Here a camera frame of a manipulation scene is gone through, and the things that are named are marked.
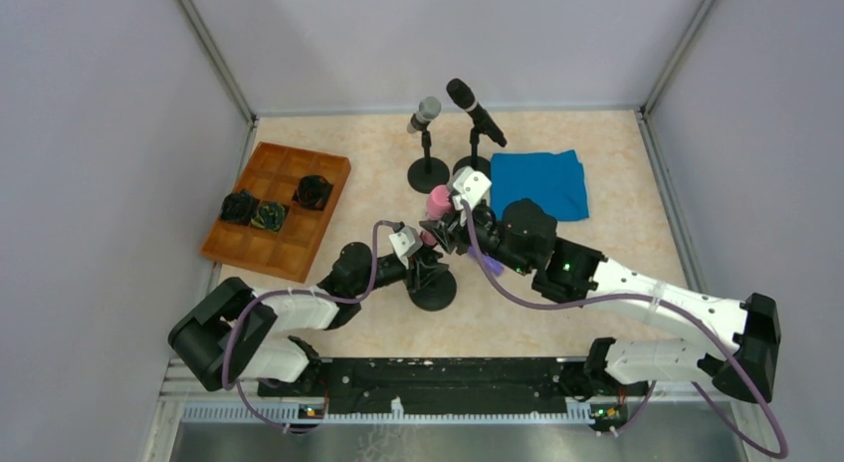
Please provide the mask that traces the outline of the black mic stand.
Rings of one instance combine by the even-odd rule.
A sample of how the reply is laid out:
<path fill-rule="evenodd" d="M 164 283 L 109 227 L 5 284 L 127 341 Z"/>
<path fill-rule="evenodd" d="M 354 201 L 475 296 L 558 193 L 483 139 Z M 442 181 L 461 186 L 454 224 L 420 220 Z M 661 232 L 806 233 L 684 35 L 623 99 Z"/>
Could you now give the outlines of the black mic stand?
<path fill-rule="evenodd" d="M 442 159 L 431 154 L 432 137 L 429 130 L 421 131 L 420 140 L 423 156 L 409 166 L 407 180 L 413 190 L 428 194 L 435 187 L 449 181 L 451 170 Z"/>
<path fill-rule="evenodd" d="M 452 174 L 456 175 L 465 167 L 470 167 L 475 171 L 482 172 L 487 178 L 492 178 L 491 163 L 487 158 L 479 156 L 478 146 L 481 135 L 484 134 L 482 130 L 474 126 L 470 131 L 469 144 L 470 154 L 460 158 L 452 167 Z"/>
<path fill-rule="evenodd" d="M 453 273 L 446 272 L 432 284 L 414 295 L 409 295 L 411 302 L 421 310 L 437 312 L 450 306 L 457 296 L 457 280 Z"/>

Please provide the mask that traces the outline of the pink microphone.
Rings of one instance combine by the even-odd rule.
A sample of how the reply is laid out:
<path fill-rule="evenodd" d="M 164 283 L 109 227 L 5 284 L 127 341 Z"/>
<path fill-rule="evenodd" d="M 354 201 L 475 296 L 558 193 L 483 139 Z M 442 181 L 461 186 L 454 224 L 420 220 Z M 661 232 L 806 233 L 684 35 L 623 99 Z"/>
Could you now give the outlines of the pink microphone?
<path fill-rule="evenodd" d="M 444 215 L 454 210 L 451 192 L 446 184 L 434 187 L 428 194 L 424 221 L 439 221 Z M 420 231 L 423 243 L 428 247 L 436 247 L 438 243 L 434 236 L 427 230 Z"/>

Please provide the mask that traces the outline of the silver grey microphone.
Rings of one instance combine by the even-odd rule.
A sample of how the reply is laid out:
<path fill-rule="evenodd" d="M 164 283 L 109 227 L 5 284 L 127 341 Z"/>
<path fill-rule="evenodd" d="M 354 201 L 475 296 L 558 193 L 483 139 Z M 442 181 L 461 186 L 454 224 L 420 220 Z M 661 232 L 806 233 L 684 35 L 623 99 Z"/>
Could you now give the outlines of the silver grey microphone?
<path fill-rule="evenodd" d="M 426 97 L 420 101 L 417 111 L 411 116 L 406 130 L 413 134 L 428 129 L 429 124 L 436 119 L 442 111 L 442 104 L 436 97 Z"/>

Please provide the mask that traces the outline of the black microphone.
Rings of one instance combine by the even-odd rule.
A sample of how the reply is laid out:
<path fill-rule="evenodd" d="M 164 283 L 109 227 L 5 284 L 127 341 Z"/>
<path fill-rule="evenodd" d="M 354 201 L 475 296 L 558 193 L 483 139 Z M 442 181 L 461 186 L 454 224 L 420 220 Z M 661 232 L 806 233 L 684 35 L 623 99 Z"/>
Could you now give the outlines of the black microphone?
<path fill-rule="evenodd" d="M 507 146 L 508 141 L 504 132 L 465 82 L 459 78 L 450 80 L 446 86 L 446 92 L 453 103 L 470 117 L 474 127 L 499 147 Z"/>

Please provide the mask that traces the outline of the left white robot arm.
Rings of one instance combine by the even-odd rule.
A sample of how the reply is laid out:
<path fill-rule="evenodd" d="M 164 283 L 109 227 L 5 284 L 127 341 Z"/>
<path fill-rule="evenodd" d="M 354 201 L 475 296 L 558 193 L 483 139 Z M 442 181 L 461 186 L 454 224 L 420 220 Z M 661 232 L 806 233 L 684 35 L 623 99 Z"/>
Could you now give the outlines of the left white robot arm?
<path fill-rule="evenodd" d="M 359 299 L 367 290 L 397 283 L 418 308 L 447 308 L 457 281 L 440 258 L 426 246 L 406 263 L 394 254 L 374 258 L 368 245 L 352 242 L 330 273 L 307 289 L 261 294 L 231 277 L 175 324 L 167 342 L 209 392 L 242 378 L 307 386 L 316 377 L 319 357 L 295 331 L 339 329 L 360 312 Z"/>

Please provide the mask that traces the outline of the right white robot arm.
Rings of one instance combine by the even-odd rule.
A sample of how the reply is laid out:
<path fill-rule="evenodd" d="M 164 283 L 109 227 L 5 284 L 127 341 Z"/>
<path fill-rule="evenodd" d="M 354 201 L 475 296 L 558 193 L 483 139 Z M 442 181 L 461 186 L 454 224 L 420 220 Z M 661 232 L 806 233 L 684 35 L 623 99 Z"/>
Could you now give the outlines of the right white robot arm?
<path fill-rule="evenodd" d="M 781 328 L 770 296 L 719 298 L 643 275 L 558 237 L 555 219 L 529 199 L 510 204 L 501 217 L 480 203 L 470 214 L 455 209 L 421 225 L 447 253 L 475 249 L 530 275 L 544 311 L 558 304 L 616 312 L 670 334 L 661 341 L 595 341 L 589 355 L 598 373 L 614 381 L 710 381 L 737 400 L 773 399 Z"/>

